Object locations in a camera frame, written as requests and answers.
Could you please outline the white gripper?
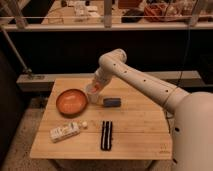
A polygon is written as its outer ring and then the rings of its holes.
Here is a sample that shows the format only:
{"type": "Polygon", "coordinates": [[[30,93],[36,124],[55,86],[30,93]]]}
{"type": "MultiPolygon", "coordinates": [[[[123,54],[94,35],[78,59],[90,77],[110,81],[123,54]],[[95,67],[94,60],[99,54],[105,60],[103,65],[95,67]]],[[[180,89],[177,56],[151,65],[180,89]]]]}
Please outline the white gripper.
{"type": "Polygon", "coordinates": [[[95,104],[98,102],[101,84],[96,79],[93,79],[92,82],[86,86],[85,91],[89,102],[95,104]]]}

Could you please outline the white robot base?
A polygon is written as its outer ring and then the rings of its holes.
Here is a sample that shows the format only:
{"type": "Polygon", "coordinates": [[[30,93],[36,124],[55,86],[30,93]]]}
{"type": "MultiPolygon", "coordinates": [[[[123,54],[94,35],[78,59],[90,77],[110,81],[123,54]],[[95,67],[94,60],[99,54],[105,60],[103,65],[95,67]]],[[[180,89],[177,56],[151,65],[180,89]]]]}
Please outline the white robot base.
{"type": "Polygon", "coordinates": [[[213,171],[212,93],[192,93],[178,105],[171,171],[213,171]]]}

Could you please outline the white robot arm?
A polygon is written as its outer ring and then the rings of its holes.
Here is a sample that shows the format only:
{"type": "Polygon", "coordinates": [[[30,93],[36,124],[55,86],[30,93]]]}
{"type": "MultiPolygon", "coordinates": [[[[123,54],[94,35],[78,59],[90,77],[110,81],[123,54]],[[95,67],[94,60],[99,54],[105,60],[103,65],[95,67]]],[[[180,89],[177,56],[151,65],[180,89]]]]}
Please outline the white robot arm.
{"type": "Polygon", "coordinates": [[[127,55],[122,49],[115,49],[99,58],[99,68],[92,82],[86,86],[86,93],[92,103],[96,102],[97,96],[113,76],[128,83],[170,113],[174,113],[179,103],[189,95],[174,84],[129,67],[125,64],[126,60],[127,55]]]}

